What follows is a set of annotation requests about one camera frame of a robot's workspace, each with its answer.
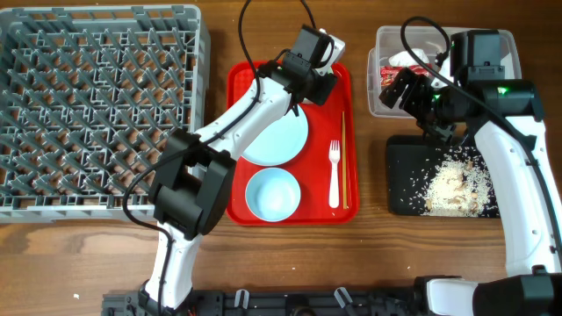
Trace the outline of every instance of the chopsticks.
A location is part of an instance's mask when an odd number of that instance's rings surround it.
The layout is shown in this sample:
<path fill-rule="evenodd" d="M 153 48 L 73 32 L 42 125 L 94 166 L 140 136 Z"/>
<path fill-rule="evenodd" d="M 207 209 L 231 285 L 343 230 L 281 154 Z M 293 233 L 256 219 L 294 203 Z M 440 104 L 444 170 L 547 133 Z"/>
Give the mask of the chopsticks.
<path fill-rule="evenodd" d="M 345 147 L 345 111 L 342 111 L 342 190 L 343 209 L 348 209 L 348 186 L 347 186 L 347 151 Z"/>

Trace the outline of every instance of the black cutting board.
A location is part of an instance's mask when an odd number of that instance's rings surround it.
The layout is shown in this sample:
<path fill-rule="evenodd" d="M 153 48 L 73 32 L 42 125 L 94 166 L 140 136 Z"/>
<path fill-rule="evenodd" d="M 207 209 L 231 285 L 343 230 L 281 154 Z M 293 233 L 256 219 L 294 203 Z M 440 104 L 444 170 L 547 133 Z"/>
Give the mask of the black cutting board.
<path fill-rule="evenodd" d="M 388 139 L 386 142 L 386 181 L 389 188 L 390 212 L 398 215 L 419 216 L 427 211 L 425 201 L 415 197 L 416 192 L 423 194 L 424 184 L 427 183 L 429 186 L 429 181 L 436 175 L 435 166 L 441 165 L 445 154 L 454 157 L 457 150 L 456 147 L 443 146 L 424 140 L 421 136 L 396 135 Z M 464 146 L 462 154 L 457 154 L 457 158 L 454 160 L 465 161 L 469 158 L 481 168 L 486 168 L 484 159 L 475 146 Z M 494 194 L 479 217 L 500 217 Z"/>

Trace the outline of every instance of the green light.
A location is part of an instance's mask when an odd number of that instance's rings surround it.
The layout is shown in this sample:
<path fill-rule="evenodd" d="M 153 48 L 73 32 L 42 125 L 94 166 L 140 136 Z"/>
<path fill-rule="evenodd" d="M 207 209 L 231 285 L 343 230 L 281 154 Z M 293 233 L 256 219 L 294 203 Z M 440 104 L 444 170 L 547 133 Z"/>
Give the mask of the green light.
<path fill-rule="evenodd" d="M 508 93 L 509 89 L 508 88 L 504 88 L 504 87 L 498 87 L 498 93 L 504 95 L 506 93 Z"/>

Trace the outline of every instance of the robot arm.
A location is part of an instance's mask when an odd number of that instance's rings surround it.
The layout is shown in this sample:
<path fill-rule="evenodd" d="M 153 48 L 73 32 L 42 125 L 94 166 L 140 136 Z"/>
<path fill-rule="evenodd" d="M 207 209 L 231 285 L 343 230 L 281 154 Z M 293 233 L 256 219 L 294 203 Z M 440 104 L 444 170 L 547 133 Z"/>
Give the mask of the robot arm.
<path fill-rule="evenodd" d="M 326 102 L 337 81 L 328 70 L 344 50 L 345 44 L 336 37 L 303 25 L 282 64 L 269 61 L 258 68 L 262 91 L 258 102 L 220 138 L 201 146 L 248 109 L 256 97 L 256 80 L 236 104 L 210 125 L 194 134 L 178 130 L 169 137 L 162 158 L 189 147 L 197 150 L 158 169 L 149 193 L 158 225 L 174 239 L 162 306 L 177 311 L 190 293 L 195 256 L 203 235 L 214 228 L 227 207 L 238 158 L 267 126 L 288 111 L 296 111 L 294 105 L 305 99 L 317 105 Z M 196 164 L 207 169 L 203 181 L 184 173 L 185 166 Z M 140 291 L 143 307 L 153 313 L 167 246 L 166 237 L 160 233 L 153 274 Z"/>
<path fill-rule="evenodd" d="M 456 277 L 430 277 L 418 289 L 427 310 L 446 315 L 519 315 L 550 311 L 560 283 L 558 243 L 562 205 L 544 141 L 544 113 L 535 86 L 504 80 L 497 31 L 481 30 L 451 37 L 450 73 L 464 91 L 477 96 L 509 122 L 536 158 L 527 156 L 505 126 L 456 89 L 431 88 L 430 80 L 404 68 L 380 95 L 417 119 L 424 135 L 450 142 L 456 123 L 466 123 L 488 166 L 506 238 L 509 278 L 489 284 Z M 545 186 L 538 181 L 536 163 Z"/>

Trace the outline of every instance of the wooden table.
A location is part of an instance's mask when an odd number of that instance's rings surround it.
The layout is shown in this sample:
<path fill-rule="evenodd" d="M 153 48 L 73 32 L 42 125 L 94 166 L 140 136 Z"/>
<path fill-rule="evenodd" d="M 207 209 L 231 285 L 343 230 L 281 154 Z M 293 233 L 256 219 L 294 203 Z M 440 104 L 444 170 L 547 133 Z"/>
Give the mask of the wooden table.
<path fill-rule="evenodd" d="M 107 0 L 57 5 L 117 4 Z M 144 0 L 122 4 L 143 4 Z M 237 37 L 241 1 L 195 2 L 212 37 L 206 120 L 226 107 L 228 70 L 244 57 Z M 4 0 L 6 7 L 53 6 L 45 0 Z M 547 118 L 547 141 L 562 186 L 562 42 L 560 1 L 314 1 L 316 23 L 343 39 L 342 63 L 353 83 L 361 210 L 343 226 L 246 228 L 226 216 L 205 237 L 195 264 L 198 289 L 234 291 L 368 288 L 411 284 L 416 276 L 462 275 L 475 281 L 505 277 L 505 244 L 497 219 L 406 218 L 386 208 L 385 141 L 419 134 L 413 120 L 374 118 L 366 98 L 367 54 L 377 29 L 413 15 L 442 25 L 510 30 L 524 77 L 535 82 Z M 255 1 L 244 35 L 255 60 L 290 47 L 308 23 L 298 1 Z M 156 234 L 115 221 L 0 226 L 0 314 L 99 315 L 102 295 L 132 290 L 149 278 Z"/>

